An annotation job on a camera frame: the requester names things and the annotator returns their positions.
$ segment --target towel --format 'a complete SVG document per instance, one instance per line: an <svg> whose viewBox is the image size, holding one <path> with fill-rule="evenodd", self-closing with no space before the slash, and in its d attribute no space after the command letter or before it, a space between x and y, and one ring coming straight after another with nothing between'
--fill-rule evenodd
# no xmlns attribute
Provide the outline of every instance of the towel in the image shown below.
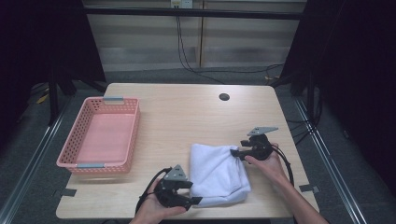
<svg viewBox="0 0 396 224"><path fill-rule="evenodd" d="M238 203L251 191L244 164L231 155L237 146L191 146L191 197L203 197L196 207Z"/></svg>

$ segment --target basket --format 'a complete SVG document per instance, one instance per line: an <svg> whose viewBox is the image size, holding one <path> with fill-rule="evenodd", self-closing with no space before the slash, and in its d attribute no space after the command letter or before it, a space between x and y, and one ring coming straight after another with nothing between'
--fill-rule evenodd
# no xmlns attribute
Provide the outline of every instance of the basket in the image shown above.
<svg viewBox="0 0 396 224"><path fill-rule="evenodd" d="M56 164L76 175L128 173L139 116L135 98L85 99Z"/></svg>

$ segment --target tabletop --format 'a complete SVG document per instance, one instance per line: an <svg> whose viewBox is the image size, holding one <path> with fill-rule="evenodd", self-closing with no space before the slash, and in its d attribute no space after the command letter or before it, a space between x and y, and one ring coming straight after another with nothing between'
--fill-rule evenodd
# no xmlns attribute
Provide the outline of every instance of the tabletop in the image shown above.
<svg viewBox="0 0 396 224"><path fill-rule="evenodd" d="M221 100L221 94L228 100ZM298 186L308 180L273 88L267 86L113 83L105 96L139 99L140 123L131 172L125 175L71 175L59 218L132 218L139 196L162 168L180 164L189 175L191 145L236 145L254 127L277 127L267 134L285 153ZM251 192L241 203L192 207L176 219L277 218L292 214L270 182L245 163ZM301 192L318 210L312 191Z"/></svg>

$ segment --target floor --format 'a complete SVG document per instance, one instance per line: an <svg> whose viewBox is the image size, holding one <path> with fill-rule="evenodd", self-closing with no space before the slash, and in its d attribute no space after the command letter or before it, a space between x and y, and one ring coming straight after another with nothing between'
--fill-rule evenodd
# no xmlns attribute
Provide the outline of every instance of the floor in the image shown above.
<svg viewBox="0 0 396 224"><path fill-rule="evenodd" d="M234 73L262 69L260 73ZM197 83L230 85L266 85L276 73L265 73L264 68L211 68L207 73L192 73L185 69L162 69L128 72L106 72L107 83L111 82L151 82L151 83ZM63 189L70 174L56 166L55 162L77 112L88 96L102 93L76 82L78 92L74 96L60 94L60 108L63 113L58 123L49 127L49 100L37 104L43 87L33 91L29 107L25 111L12 138L7 143L5 153L0 157L0 213L1 223L104 223L105 220L60 220L56 217L56 207L60 200L54 194ZM305 95L291 96L290 87L276 88L276 95L289 122L291 134L302 159L311 186L315 193L320 213L331 223L396 223L396 200L376 172L364 160L353 138L345 136L342 124L326 106L318 124L318 134L325 143L326 159L332 162L345 182L334 184L334 176L325 165L315 136L309 134L298 103L304 102ZM185 221L165 221L181 223ZM262 223L262 220L211 220L216 223ZM293 223L292 219L271 220L271 223Z"/></svg>

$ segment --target cable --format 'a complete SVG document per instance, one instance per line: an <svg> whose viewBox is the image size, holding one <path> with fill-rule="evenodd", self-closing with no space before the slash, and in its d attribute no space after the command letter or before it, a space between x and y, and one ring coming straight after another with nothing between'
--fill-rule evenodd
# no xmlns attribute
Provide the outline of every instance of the cable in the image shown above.
<svg viewBox="0 0 396 224"><path fill-rule="evenodd" d="M299 145L309 134L311 134L315 129L316 129L317 127L313 127L312 129L310 129L310 130L308 130L308 132L306 132L305 134L304 134L304 136L302 137L302 138L300 138L300 140L298 140L294 145L295 146L297 146L297 145Z"/></svg>
<svg viewBox="0 0 396 224"><path fill-rule="evenodd" d="M310 133L309 130L303 130L302 132L293 135L292 138L296 138L296 137L301 136L306 133Z"/></svg>
<svg viewBox="0 0 396 224"><path fill-rule="evenodd" d="M304 140L304 138L306 138L310 133L312 133L314 130L317 129L319 122L320 122L320 117L321 117L322 112L323 112L323 97L322 97L321 91L319 90L318 105L317 105L317 110L316 110L317 116L314 118L314 120L312 122L313 128L308 130L308 133L306 133L300 140L298 140L296 142L296 144L295 144L296 146L298 144L300 144Z"/></svg>
<svg viewBox="0 0 396 224"><path fill-rule="evenodd" d="M190 64L189 64L189 62L188 62L188 60L187 60L186 52L185 52L185 50L184 50L183 37L182 37L182 34L181 34L180 17L177 17L177 51L178 51L178 58L179 58L180 63L181 63L181 65L183 66L184 69L186 69L186 70L189 71L189 72L194 73L194 74L197 75L197 76L206 77L206 78L212 79L212 80L214 80L214 81L216 81L216 82L218 82L218 83L221 83L221 84L225 84L225 83L223 83L222 81L217 80L217 79L215 79L215 78L213 78L213 77L204 76L204 75L202 75L202 73L254 74L254 73L263 73L263 72L264 72L264 73L266 73L266 75L267 75L267 82L266 82L265 85L268 85L268 84L269 84L269 80L270 80L270 78L269 78L270 75L269 75L268 71L269 71L269 70L272 70L272 69L275 69L275 68L277 68L277 67L279 67L279 66L284 65L283 63L271 64L271 65L268 65L265 69L256 70L256 71L232 71L232 70L206 70L206 71L196 71L196 70L194 70L194 69L190 66Z"/></svg>
<svg viewBox="0 0 396 224"><path fill-rule="evenodd" d="M120 222L116 219L106 219L105 221L102 222L102 224L107 224L109 222L113 222L115 224L120 224Z"/></svg>
<svg viewBox="0 0 396 224"><path fill-rule="evenodd" d="M291 170L290 162L288 161L288 159L286 159L285 153L283 153L283 151L276 145L271 145L271 146L273 147L274 152L276 152L280 156L280 158L282 158L283 162L285 162L286 168L288 169L289 181L294 186L293 171Z"/></svg>
<svg viewBox="0 0 396 224"><path fill-rule="evenodd" d="M154 177L152 177L151 181L149 182L148 186L146 187L145 191L143 191L142 195L139 197L139 201L137 202L136 209L134 210L134 213L136 214L137 211L139 210L140 206L142 203L146 200L146 198L151 194L148 193L149 188L151 187L152 183L157 179L157 177L162 174L162 173L169 173L172 170L172 168L164 168L158 174L156 174Z"/></svg>
<svg viewBox="0 0 396 224"><path fill-rule="evenodd" d="M201 75L201 74L199 74L198 72L194 71L194 70L191 68L191 66L190 66L190 64L189 64L189 61L187 60L186 52L185 52L185 50L184 50L183 37L182 37L182 34L181 34L180 17L176 17L176 20L177 20L177 51L178 51L178 58L179 58L179 60L180 60L181 65L184 67L184 69L186 69L186 70L189 71L189 72L194 73L194 74L197 75L197 76L206 77L206 78L209 78L209 79L211 79L211 80L214 80L214 81L216 81L216 82L218 82L218 83L220 83L220 84L225 84L224 82L222 82L222 81L220 81L220 80L217 80L217 79L215 79L215 78L213 78L213 77L207 77L207 76ZM186 67L186 65L183 63L183 61L182 61L182 59L181 59L180 44L181 44L181 49L182 49L182 52L183 52L183 55L184 55L184 60L185 60L185 62L186 62L187 67Z"/></svg>
<svg viewBox="0 0 396 224"><path fill-rule="evenodd" d="M290 123L305 123L308 122L309 120L307 119L303 119L303 120L293 120L293 119L286 119L286 122L290 122Z"/></svg>
<svg viewBox="0 0 396 224"><path fill-rule="evenodd" d="M300 124L298 124L298 125L296 125L296 126L294 126L294 127L292 127L292 128L290 128L289 129L289 131L294 131L294 130L296 130L296 129L298 129L298 128L300 128L301 126L303 126L304 125L304 123L302 122L302 123L300 123Z"/></svg>

